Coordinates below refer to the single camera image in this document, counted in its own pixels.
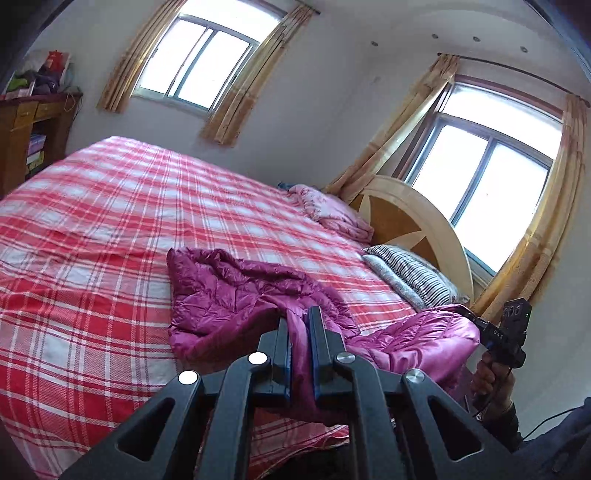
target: window glass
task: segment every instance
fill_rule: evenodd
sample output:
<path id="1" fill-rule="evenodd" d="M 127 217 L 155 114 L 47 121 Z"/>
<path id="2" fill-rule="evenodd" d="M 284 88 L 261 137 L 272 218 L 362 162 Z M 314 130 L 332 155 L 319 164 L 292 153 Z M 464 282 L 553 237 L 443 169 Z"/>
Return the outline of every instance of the window glass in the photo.
<path id="1" fill-rule="evenodd" d="M 496 93 L 456 85 L 444 113 L 471 120 L 522 141 L 556 159 L 562 124 L 534 108 Z"/>
<path id="2" fill-rule="evenodd" d="M 259 43 L 279 23 L 277 17 L 239 0 L 189 0 L 181 13 L 231 28 Z"/>
<path id="3" fill-rule="evenodd" d="M 197 60 L 178 97 L 210 108 L 249 46 L 240 38 L 217 32 Z"/>
<path id="4" fill-rule="evenodd" d="M 205 31 L 205 33 L 203 35 L 201 35 L 201 37 L 199 38 L 199 41 L 193 47 L 191 53 L 185 59 L 183 65 L 179 68 L 178 75 L 174 79 L 173 87 L 170 89 L 170 93 L 168 94 L 169 96 L 176 95 L 177 89 L 180 86 L 181 82 L 183 81 L 184 76 L 187 73 L 187 70 L 193 66 L 193 61 L 195 60 L 195 57 L 197 57 L 197 55 L 199 54 L 199 52 L 201 51 L 201 49 L 205 45 L 205 42 L 209 39 L 209 37 L 212 36 L 212 34 L 213 34 L 213 30 L 211 30 L 211 28 L 208 28 Z"/>
<path id="5" fill-rule="evenodd" d="M 203 32 L 205 27 L 201 25 L 177 21 L 158 45 L 138 85 L 148 90 L 166 93 L 184 59 Z"/>
<path id="6" fill-rule="evenodd" d="M 456 225 L 462 245 L 499 271 L 525 233 L 548 170 L 530 158 L 497 145 Z"/>
<path id="7" fill-rule="evenodd" d="M 451 220 L 488 141 L 450 125 L 441 129 L 413 188 Z"/>

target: bed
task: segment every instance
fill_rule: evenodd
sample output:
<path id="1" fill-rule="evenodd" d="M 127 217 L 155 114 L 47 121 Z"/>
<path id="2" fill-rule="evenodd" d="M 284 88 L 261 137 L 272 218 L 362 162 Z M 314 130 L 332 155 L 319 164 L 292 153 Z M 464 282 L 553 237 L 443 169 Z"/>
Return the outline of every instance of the bed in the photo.
<path id="1" fill-rule="evenodd" d="M 382 180 L 353 203 L 376 238 L 429 250 L 471 296 L 453 229 L 433 220 L 428 202 L 405 206 L 409 187 Z M 382 201 L 406 212 L 396 213 L 404 231 L 385 221 Z M 40 478 L 58 477 L 182 369 L 168 345 L 165 263 L 180 247 L 305 271 L 337 289 L 363 334 L 414 313 L 365 266 L 358 244 L 305 217 L 284 192 L 153 145 L 101 141 L 0 202 L 0 416 Z M 249 477 L 347 436 L 346 426 L 257 411 Z"/>

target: handheld device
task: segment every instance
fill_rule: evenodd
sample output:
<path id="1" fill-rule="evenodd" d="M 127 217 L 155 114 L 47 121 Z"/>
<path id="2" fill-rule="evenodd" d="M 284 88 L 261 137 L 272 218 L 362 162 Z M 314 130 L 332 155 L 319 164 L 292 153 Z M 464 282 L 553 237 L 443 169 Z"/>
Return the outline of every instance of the handheld device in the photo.
<path id="1" fill-rule="evenodd" d="M 506 365 L 511 369 L 521 368 L 525 362 L 522 347 L 527 337 L 531 305 L 526 299 L 510 300 L 503 305 L 503 314 L 499 326 L 476 317 L 468 309 L 462 315 L 467 317 L 480 330 L 480 343 L 491 354 L 492 361 Z M 479 411 L 493 399 L 505 379 L 496 379 L 493 391 L 489 395 L 476 395 L 472 405 Z"/>

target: purple quilt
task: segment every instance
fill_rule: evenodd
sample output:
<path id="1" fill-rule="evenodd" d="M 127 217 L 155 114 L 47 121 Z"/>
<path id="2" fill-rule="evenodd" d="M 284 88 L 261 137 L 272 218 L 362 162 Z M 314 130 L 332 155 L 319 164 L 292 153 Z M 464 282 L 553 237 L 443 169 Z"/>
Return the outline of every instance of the purple quilt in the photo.
<path id="1" fill-rule="evenodd" d="M 174 294 L 170 345 L 187 362 L 225 367 L 255 351 L 259 337 L 277 327 L 280 315 L 287 319 L 293 406 L 285 414 L 295 419 L 337 421 L 314 403 L 304 321 L 311 306 L 320 307 L 325 327 L 342 335 L 348 351 L 396 373 L 420 368 L 448 390 L 479 343 L 477 328 L 445 308 L 425 310 L 362 336 L 333 288 L 292 268 L 237 260 L 221 249 L 171 249 L 167 263 Z"/>

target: sleeve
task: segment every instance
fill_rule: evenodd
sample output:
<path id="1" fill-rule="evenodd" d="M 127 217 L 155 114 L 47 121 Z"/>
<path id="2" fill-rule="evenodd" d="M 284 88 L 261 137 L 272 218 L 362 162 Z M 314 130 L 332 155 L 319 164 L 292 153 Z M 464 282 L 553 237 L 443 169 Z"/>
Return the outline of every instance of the sleeve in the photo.
<path id="1" fill-rule="evenodd" d="M 482 426 L 511 453 L 516 451 L 523 442 L 521 433 L 519 433 L 519 420 L 514 404 L 500 417 L 494 420 L 484 420 Z"/>

